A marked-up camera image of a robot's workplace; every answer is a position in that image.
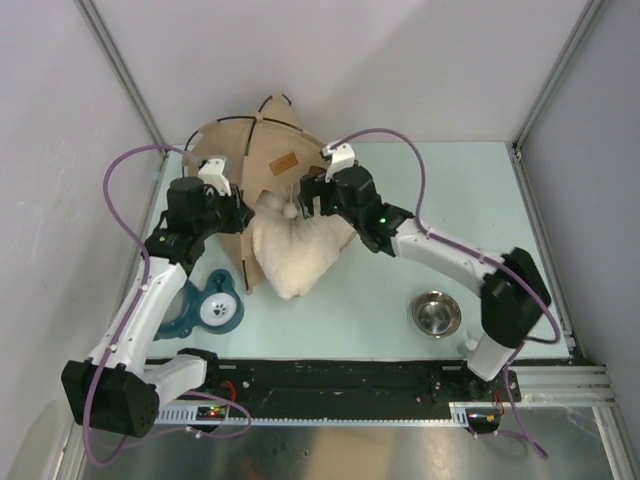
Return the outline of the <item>cream fluffy cushion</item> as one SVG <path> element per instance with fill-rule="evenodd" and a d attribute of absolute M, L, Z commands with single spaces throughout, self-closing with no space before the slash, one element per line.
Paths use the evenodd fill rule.
<path fill-rule="evenodd" d="M 283 215 L 288 204 L 297 209 L 295 219 Z M 305 219 L 287 196 L 271 192 L 260 195 L 251 228 L 254 256 L 284 300 L 306 295 L 355 237 L 340 216 Z"/>

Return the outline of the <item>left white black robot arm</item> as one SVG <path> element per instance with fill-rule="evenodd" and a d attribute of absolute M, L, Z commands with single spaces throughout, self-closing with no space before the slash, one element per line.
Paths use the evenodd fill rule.
<path fill-rule="evenodd" d="M 70 360 L 61 380 L 83 429 L 141 438 L 167 404 L 192 391 L 201 399 L 221 389 L 211 357 L 179 353 L 146 370 L 148 350 L 210 236 L 243 232 L 253 217 L 239 188 L 221 174 L 178 178 L 167 207 L 144 242 L 137 278 L 99 343 L 84 361 Z"/>

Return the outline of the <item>steel pet bowl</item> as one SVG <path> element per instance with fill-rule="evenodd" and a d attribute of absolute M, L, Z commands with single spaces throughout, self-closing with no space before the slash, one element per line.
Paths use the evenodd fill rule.
<path fill-rule="evenodd" d="M 462 312 L 450 295 L 440 291 L 425 292 L 411 305 L 411 315 L 418 329 L 431 338 L 445 338 L 459 328 Z"/>

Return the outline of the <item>clear plastic water bottle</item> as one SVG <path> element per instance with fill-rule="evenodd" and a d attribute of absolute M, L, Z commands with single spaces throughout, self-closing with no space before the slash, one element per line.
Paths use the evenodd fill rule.
<path fill-rule="evenodd" d="M 463 343 L 462 343 L 462 347 L 464 351 L 468 353 L 475 351 L 481 337 L 482 337 L 481 333 L 478 333 L 472 330 L 467 330 L 464 334 Z"/>

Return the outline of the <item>beige fabric pet tent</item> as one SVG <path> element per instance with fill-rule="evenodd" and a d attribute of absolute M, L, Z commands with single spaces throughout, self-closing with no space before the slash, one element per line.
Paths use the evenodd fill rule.
<path fill-rule="evenodd" d="M 300 179 L 326 170 L 325 141 L 301 126 L 283 94 L 251 114 L 204 124 L 196 136 L 192 153 L 225 157 L 226 178 L 255 212 L 243 233 L 219 237 L 246 290 L 268 281 L 282 299 L 306 295 L 356 235 L 338 215 L 304 218 L 297 202 Z"/>

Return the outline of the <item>black tent pole front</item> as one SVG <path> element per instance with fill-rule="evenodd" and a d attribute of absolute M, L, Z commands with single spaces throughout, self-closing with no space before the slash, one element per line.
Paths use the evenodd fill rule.
<path fill-rule="evenodd" d="M 241 147 L 240 187 L 251 207 L 263 192 L 284 194 L 300 165 L 296 141 L 299 119 L 285 94 L 265 99 L 249 120 Z"/>

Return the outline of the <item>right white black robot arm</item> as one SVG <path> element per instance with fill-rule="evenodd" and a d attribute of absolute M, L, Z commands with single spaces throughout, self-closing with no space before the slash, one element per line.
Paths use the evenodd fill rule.
<path fill-rule="evenodd" d="M 551 315 L 551 295 L 526 250 L 493 256 L 427 228 L 412 212 L 384 202 L 362 166 L 303 176 L 298 201 L 307 217 L 340 216 L 371 252 L 429 267 L 479 298 L 483 335 L 461 373 L 473 400 L 496 392 L 499 373 L 540 318 Z"/>

